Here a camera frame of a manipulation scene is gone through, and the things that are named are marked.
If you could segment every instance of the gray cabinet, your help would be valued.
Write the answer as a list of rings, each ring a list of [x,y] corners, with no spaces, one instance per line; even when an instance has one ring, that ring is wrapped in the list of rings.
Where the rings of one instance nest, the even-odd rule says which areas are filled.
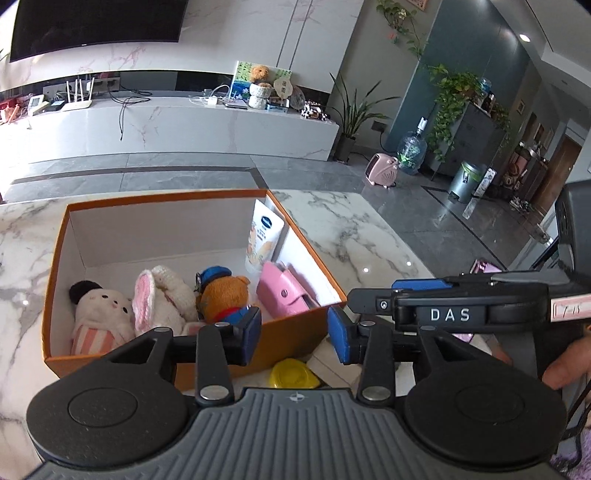
[[[428,153],[426,164],[438,173],[454,176],[463,161],[474,165],[490,166],[495,157],[505,132],[501,130],[490,116],[477,106],[469,103],[464,115],[454,126],[454,149],[449,149],[445,161],[435,160]]]

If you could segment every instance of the hanging plant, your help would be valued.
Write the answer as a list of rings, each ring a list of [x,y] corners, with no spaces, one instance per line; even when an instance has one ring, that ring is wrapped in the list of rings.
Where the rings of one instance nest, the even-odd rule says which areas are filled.
[[[439,64],[427,67],[431,82],[439,88],[435,99],[438,110],[432,122],[427,144],[436,160],[444,160],[441,144],[453,149],[452,125],[462,116],[466,104],[482,94],[479,78],[471,72],[450,73]]]
[[[501,130],[503,130],[503,132],[505,132],[505,136],[503,137],[501,145],[499,146],[499,150],[503,150],[507,146],[509,140],[512,137],[511,120],[509,119],[509,112],[500,103],[496,103],[492,108],[491,118],[494,120],[497,126]]]
[[[417,33],[417,27],[415,26],[414,19],[417,15],[416,10],[407,10],[400,2],[393,2],[392,0],[378,0],[376,10],[381,13],[390,28],[394,30],[388,38],[392,43],[397,43],[399,35],[404,37],[410,36],[407,40],[408,51],[414,53],[414,55],[420,60],[423,56],[425,46],[422,42],[422,36],[419,37]]]

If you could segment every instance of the blue hat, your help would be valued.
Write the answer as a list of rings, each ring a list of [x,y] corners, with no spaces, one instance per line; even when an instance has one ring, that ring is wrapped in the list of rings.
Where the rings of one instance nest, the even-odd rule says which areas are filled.
[[[197,291],[203,293],[207,286],[214,280],[222,277],[231,277],[232,271],[226,267],[209,267],[203,270],[201,273],[195,275],[195,283],[197,284]]]

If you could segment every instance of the human hand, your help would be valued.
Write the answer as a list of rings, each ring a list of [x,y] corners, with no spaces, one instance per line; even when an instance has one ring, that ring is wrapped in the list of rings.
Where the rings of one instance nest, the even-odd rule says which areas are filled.
[[[508,365],[513,364],[511,357],[498,343],[490,344],[489,348],[492,356]],[[558,390],[586,374],[591,376],[591,336],[571,343],[564,353],[548,366],[542,375],[542,382],[553,390]]]

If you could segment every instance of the blue wall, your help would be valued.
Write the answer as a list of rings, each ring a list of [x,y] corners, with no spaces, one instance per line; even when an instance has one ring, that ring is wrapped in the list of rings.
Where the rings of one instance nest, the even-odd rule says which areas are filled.
[[[497,100],[510,109],[529,61],[489,0],[443,0],[421,64],[443,63],[451,71],[471,71],[489,79]],[[390,130],[387,150],[395,150],[400,138],[431,112],[436,96],[428,71],[420,66]]]

